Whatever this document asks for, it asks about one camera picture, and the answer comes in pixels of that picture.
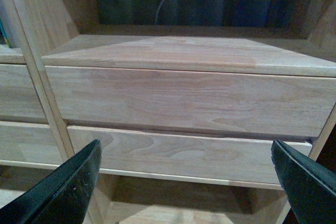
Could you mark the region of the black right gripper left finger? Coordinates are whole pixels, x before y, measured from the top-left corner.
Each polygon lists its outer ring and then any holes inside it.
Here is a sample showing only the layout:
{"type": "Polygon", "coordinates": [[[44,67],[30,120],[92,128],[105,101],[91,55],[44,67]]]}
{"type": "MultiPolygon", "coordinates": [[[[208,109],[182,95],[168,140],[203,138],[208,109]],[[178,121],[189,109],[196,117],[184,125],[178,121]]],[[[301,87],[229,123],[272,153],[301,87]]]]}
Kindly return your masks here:
{"type": "Polygon", "coordinates": [[[93,140],[1,208],[1,223],[83,223],[97,183],[101,142],[93,140]]]}

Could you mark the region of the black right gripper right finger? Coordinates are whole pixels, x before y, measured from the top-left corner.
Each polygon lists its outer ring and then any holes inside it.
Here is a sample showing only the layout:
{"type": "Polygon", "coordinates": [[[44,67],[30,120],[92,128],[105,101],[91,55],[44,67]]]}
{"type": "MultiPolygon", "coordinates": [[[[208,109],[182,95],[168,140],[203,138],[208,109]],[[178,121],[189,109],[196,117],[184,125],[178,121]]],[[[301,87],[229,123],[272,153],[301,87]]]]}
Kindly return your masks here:
{"type": "Polygon", "coordinates": [[[335,173],[281,140],[271,159],[297,221],[335,223],[335,173]]]}

